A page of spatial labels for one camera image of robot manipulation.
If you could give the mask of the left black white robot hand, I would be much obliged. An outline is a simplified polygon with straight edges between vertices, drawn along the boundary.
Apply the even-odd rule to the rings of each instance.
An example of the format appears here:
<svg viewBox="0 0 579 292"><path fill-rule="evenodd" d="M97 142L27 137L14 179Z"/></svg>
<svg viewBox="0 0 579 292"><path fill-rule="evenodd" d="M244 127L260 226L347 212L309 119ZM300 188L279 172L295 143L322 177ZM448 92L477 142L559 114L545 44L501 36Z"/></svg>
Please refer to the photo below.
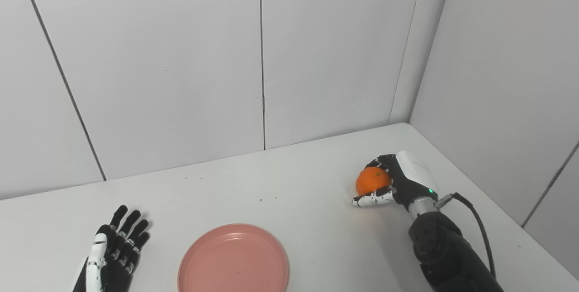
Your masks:
<svg viewBox="0 0 579 292"><path fill-rule="evenodd" d="M149 220L120 205L110 223L97 230L77 272L73 292L128 292L143 247L150 239Z"/></svg>

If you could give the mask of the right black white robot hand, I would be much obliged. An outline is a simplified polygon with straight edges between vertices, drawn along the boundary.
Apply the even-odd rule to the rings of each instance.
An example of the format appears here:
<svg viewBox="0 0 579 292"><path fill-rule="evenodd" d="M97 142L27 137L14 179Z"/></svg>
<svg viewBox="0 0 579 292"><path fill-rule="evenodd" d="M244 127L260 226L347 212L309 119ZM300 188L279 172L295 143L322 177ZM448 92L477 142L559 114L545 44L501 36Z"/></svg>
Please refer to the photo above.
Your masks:
<svg viewBox="0 0 579 292"><path fill-rule="evenodd" d="M440 199L428 167L409 151L380 155L368 163L356 179L355 207L374 207L395 202L412 216L434 211Z"/></svg>

